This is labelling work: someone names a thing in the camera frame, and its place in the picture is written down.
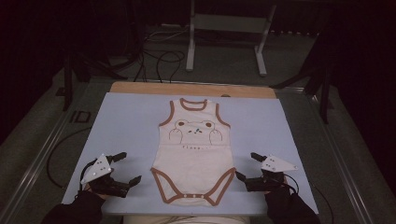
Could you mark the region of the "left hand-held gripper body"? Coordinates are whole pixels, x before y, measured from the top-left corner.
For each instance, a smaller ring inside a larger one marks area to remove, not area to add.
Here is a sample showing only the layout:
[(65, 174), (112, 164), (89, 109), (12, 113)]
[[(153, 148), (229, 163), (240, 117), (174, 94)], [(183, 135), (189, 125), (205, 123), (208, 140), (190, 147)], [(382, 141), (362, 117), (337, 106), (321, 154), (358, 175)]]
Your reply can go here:
[(125, 198), (130, 187), (126, 183), (114, 180), (110, 175), (113, 169), (112, 162), (107, 161), (107, 155), (102, 154), (99, 158), (89, 162), (81, 172), (80, 185), (89, 184), (93, 191)]

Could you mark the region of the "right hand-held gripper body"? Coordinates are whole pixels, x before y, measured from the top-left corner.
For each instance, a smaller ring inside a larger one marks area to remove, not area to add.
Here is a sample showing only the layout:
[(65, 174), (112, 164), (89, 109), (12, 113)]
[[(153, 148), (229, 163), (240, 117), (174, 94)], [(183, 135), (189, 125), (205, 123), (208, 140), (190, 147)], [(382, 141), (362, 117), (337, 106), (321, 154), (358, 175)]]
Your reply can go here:
[[(274, 155), (266, 156), (267, 159), (261, 164), (262, 175), (260, 177), (247, 178), (245, 186), (247, 191), (265, 191), (269, 187), (287, 184), (285, 182), (285, 173), (287, 171), (296, 171), (297, 166), (284, 161)], [(289, 184), (287, 188), (296, 192), (296, 189)]]

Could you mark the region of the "white baby bodysuit brown trim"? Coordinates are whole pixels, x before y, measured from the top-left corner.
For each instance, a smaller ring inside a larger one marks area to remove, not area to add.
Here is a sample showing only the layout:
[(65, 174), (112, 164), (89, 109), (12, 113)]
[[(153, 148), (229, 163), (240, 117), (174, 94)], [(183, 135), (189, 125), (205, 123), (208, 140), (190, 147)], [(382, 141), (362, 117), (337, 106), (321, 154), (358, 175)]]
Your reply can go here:
[(151, 172), (163, 201), (218, 205), (235, 173), (231, 125), (220, 117), (219, 104), (171, 101), (168, 119), (159, 124), (159, 136)]

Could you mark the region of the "person's right hand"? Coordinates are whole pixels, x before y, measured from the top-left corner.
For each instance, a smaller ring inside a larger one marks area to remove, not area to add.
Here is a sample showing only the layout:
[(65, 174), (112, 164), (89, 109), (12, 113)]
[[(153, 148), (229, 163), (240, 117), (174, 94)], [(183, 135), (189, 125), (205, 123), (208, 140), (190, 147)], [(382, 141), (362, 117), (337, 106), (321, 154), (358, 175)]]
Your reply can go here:
[(272, 186), (272, 187), (269, 187), (267, 190), (265, 190), (263, 193), (264, 193), (264, 195), (266, 195), (266, 194), (269, 194), (275, 190), (278, 190), (280, 188), (285, 188), (287, 186), (288, 186), (287, 184), (280, 184), (280, 185)]

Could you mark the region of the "person's left hand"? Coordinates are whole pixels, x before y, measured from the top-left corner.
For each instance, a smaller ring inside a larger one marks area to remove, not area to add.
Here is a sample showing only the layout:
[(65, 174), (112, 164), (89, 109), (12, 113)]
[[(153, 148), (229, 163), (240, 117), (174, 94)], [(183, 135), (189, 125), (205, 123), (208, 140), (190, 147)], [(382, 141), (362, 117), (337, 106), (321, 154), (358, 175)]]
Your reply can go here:
[(84, 190), (97, 195), (98, 197), (100, 197), (103, 200), (107, 200), (110, 197), (109, 195), (100, 194), (100, 193), (93, 191), (89, 184), (85, 185)]

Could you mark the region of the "light blue mat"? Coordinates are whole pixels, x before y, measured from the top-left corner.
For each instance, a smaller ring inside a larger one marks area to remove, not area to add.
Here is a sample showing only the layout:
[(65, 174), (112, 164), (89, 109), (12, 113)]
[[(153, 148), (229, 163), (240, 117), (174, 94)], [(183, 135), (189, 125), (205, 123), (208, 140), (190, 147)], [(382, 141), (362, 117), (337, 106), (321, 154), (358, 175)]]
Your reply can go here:
[[(266, 211), (260, 192), (248, 192), (234, 179), (217, 206), (182, 206), (164, 203), (150, 171), (159, 145), (159, 129), (170, 113), (170, 95), (109, 93), (99, 109), (88, 140), (70, 179), (64, 203), (71, 203), (78, 192), (83, 167), (102, 154), (126, 152), (113, 163), (113, 178), (120, 182), (141, 175), (140, 183), (127, 197), (112, 197), (103, 206), (109, 215), (240, 215), (258, 216)], [(277, 99), (218, 97), (219, 113), (231, 125), (233, 161), (246, 177), (261, 173), (259, 162), (250, 153), (274, 155), (297, 166), (291, 171), (291, 185), (311, 208), (316, 202), (304, 166), (295, 146), (282, 104)]]

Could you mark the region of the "black tripod stand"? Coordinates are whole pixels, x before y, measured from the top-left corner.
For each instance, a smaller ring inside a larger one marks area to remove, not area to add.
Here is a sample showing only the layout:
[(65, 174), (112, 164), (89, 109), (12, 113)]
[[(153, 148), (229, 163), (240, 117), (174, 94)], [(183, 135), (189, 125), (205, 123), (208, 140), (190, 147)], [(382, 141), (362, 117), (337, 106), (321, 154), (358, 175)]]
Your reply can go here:
[(291, 78), (271, 85), (271, 88), (281, 90), (299, 80), (308, 78), (303, 93), (314, 96), (318, 91), (321, 91), (319, 95), (319, 115), (323, 122), (328, 124), (328, 103), (333, 69), (331, 59), (335, 52), (336, 46), (332, 43), (332, 40), (324, 33), (319, 34), (300, 71)]
[(97, 69), (105, 75), (115, 79), (126, 79), (126, 77), (116, 74), (109, 68), (106, 68), (101, 63), (84, 55), (83, 53), (73, 51), (66, 52), (64, 55), (64, 85), (56, 92), (57, 96), (62, 96), (64, 98), (63, 111), (66, 111), (73, 102), (73, 71), (76, 68), (77, 63), (87, 64), (89, 67), (93, 67), (94, 69)]

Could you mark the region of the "white metal stand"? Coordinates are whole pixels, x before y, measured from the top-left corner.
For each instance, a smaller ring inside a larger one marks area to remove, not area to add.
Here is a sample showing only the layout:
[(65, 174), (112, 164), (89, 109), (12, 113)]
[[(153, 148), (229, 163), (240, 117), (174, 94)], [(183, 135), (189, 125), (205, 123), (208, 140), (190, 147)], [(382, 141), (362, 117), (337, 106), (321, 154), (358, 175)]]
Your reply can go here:
[(195, 12), (195, 0), (191, 0), (190, 26), (189, 26), (189, 46), (187, 52), (186, 70), (191, 72), (194, 68), (195, 56), (195, 30), (210, 30), (223, 32), (240, 32), (261, 34), (261, 42), (254, 47), (254, 54), (258, 65), (259, 75), (265, 77), (267, 69), (265, 66), (262, 51), (269, 35), (273, 17), (275, 16), (276, 5), (271, 5), (264, 18), (240, 17), (228, 15), (210, 15)]

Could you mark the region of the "black rectangular floor bracket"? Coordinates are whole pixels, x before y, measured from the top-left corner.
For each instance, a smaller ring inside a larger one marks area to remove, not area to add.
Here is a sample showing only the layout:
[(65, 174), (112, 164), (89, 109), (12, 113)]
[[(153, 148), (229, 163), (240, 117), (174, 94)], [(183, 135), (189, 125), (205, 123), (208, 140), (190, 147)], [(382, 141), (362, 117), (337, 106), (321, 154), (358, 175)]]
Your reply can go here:
[(69, 120), (70, 123), (88, 123), (91, 119), (92, 113), (89, 111), (74, 111)]

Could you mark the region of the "metal floor rail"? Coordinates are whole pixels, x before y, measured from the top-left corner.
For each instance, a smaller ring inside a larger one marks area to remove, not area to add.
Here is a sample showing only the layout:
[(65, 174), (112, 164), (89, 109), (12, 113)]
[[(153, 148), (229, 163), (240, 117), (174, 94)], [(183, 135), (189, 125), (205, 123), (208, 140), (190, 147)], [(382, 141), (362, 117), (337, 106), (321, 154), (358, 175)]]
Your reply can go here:
[(366, 146), (361, 133), (338, 97), (330, 100), (328, 124), (322, 120), (317, 96), (308, 96), (319, 127), (360, 224), (396, 224), (396, 197)]
[(62, 200), (91, 126), (69, 120), (92, 108), (90, 89), (78, 84), (67, 111), (49, 89), (0, 145), (0, 224), (39, 224)]

